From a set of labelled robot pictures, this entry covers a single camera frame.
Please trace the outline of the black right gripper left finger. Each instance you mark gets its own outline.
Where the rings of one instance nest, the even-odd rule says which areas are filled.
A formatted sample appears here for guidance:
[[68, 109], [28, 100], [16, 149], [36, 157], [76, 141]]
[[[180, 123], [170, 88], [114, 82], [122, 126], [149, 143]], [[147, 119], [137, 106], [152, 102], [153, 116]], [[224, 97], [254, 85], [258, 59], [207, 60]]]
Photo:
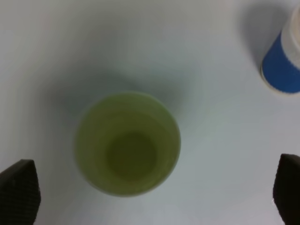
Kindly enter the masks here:
[[0, 173], [2, 225], [34, 224], [40, 203], [38, 175], [32, 159], [21, 159]]

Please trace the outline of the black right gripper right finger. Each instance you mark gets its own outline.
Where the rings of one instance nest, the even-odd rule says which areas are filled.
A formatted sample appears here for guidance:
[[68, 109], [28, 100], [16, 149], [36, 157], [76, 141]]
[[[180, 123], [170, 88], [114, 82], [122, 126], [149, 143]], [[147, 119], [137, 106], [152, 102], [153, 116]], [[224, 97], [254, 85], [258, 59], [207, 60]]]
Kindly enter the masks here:
[[300, 157], [280, 156], [273, 186], [273, 199], [284, 224], [300, 223]]

